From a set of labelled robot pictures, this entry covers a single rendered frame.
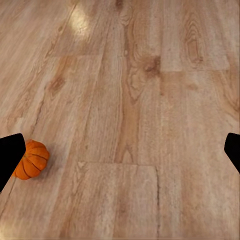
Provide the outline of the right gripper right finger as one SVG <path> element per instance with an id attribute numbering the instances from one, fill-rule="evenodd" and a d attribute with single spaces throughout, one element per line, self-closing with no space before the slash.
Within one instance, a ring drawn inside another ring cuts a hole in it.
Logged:
<path id="1" fill-rule="evenodd" d="M 240 135 L 235 133 L 229 133 L 227 135 L 224 151 L 240 172 Z"/>

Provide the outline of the pumpkin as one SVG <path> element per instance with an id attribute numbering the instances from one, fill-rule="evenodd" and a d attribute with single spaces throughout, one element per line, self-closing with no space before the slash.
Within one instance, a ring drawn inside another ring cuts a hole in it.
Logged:
<path id="1" fill-rule="evenodd" d="M 28 180 L 40 175 L 41 171 L 47 167 L 50 153 L 46 146 L 35 140 L 25 142 L 26 152 L 12 176 L 20 180 Z"/>

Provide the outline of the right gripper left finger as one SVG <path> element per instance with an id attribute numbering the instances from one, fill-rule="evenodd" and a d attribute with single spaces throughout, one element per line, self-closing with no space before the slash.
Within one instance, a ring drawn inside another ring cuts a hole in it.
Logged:
<path id="1" fill-rule="evenodd" d="M 0 193 L 26 153 L 22 133 L 0 138 Z"/>

